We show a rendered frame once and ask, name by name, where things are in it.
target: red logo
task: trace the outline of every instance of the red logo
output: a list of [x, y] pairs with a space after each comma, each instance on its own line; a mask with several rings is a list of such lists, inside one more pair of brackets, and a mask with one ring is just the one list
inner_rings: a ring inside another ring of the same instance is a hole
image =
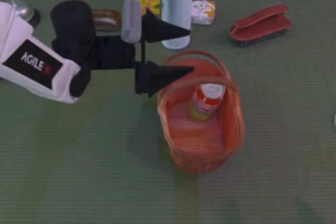
[[43, 73], [44, 73], [44, 74], [50, 74], [50, 69], [51, 69], [51, 67], [50, 67], [49, 65], [46, 65], [46, 66], [44, 67]]

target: basket handle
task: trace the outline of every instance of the basket handle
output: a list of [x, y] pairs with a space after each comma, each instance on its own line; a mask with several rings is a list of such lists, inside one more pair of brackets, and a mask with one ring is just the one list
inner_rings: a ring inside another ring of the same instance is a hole
[[171, 56], [169, 56], [164, 62], [164, 65], [169, 65], [173, 60], [175, 60], [176, 58], [183, 56], [183, 55], [202, 55], [206, 58], [212, 59], [214, 62], [217, 63], [217, 65], [219, 66], [221, 72], [224, 74], [224, 76], [226, 76], [227, 78], [231, 79], [231, 76], [228, 72], [228, 70], [226, 69], [225, 65], [218, 60], [217, 57], [215, 57], [214, 55], [210, 54], [209, 52], [205, 52], [202, 50], [184, 50], [181, 52], [177, 52]]
[[165, 90], [159, 93], [160, 95], [160, 103], [159, 109], [165, 108], [165, 105], [169, 99], [169, 97], [176, 91], [188, 88], [190, 86], [206, 84], [206, 83], [214, 83], [225, 86], [226, 88], [232, 90], [235, 95], [238, 94], [238, 88], [233, 80], [225, 78], [225, 77], [197, 77], [184, 80], [182, 82], [173, 82], [169, 85]]

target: bottle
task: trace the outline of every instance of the bottle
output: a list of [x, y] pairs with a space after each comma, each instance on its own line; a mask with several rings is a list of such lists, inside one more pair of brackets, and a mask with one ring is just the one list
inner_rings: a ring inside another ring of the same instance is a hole
[[220, 106], [226, 88], [218, 84], [203, 84], [196, 88], [189, 104], [189, 115], [192, 119], [207, 121]]
[[[191, 29], [191, 11], [193, 0], [162, 0], [162, 20], [172, 25]], [[190, 43], [190, 35], [162, 41], [164, 47], [179, 50]]]

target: red brush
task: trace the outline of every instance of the red brush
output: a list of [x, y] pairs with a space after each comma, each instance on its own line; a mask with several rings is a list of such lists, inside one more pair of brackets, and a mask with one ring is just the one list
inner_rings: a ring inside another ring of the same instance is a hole
[[285, 34], [291, 27], [283, 15], [287, 10], [286, 5], [275, 5], [237, 20], [230, 30], [230, 42], [237, 47], [248, 47]]

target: brown object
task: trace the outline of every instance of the brown object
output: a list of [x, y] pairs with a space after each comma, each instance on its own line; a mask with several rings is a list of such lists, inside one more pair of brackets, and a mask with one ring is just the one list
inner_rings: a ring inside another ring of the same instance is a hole
[[[202, 59], [180, 56], [202, 55]], [[221, 167], [244, 141], [245, 125], [240, 108], [238, 88], [224, 64], [200, 50], [186, 50], [170, 56], [164, 65], [193, 66], [194, 72], [173, 82], [157, 95], [157, 107], [164, 137], [175, 165], [185, 173], [207, 173]], [[192, 120], [187, 111], [195, 87], [215, 83], [226, 87], [224, 99], [216, 114], [207, 122]]]
[[96, 31], [119, 31], [121, 14], [116, 10], [96, 9], [92, 11]]

